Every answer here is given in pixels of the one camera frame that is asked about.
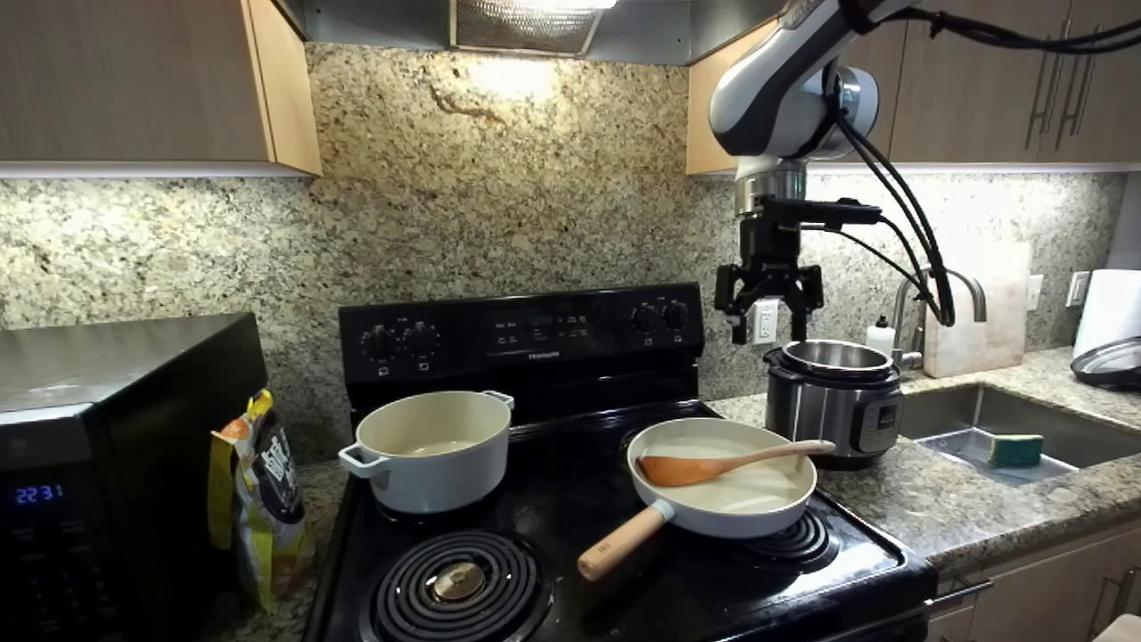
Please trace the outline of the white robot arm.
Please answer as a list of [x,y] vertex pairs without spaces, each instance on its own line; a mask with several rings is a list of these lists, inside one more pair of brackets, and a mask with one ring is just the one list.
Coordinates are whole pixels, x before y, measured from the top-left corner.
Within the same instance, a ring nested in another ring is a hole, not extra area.
[[844,137],[867,137],[878,121],[878,83],[863,66],[838,63],[838,50],[879,27],[917,0],[789,0],[772,32],[737,56],[708,97],[708,131],[737,162],[758,162],[772,177],[737,219],[740,259],[718,269],[713,307],[731,340],[745,340],[756,299],[790,309],[790,335],[822,307],[822,273],[800,263],[800,230],[878,226],[879,211],[854,200],[806,200],[801,162],[833,150]]

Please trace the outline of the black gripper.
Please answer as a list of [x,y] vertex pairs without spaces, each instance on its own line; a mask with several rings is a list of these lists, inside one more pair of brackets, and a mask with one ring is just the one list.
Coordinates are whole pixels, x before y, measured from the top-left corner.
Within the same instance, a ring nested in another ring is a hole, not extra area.
[[810,219],[806,200],[763,196],[737,220],[740,259],[718,269],[713,293],[735,346],[745,346],[745,309],[769,296],[790,309],[790,341],[806,340],[810,314],[822,303],[820,272],[800,263],[800,226]]

